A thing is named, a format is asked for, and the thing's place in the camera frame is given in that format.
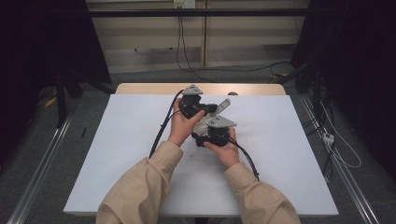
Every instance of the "beige sleeve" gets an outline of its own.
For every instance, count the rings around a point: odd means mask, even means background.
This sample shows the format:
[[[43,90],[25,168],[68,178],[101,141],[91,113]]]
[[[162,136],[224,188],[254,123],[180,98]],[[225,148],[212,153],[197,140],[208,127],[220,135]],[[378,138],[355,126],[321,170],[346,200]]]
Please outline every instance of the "beige sleeve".
[[[150,159],[138,162],[111,188],[99,206],[96,223],[157,223],[182,155],[178,146],[162,142]]]
[[[258,181],[244,163],[233,165],[225,175],[239,201],[244,224],[300,223],[286,196],[271,185]]]

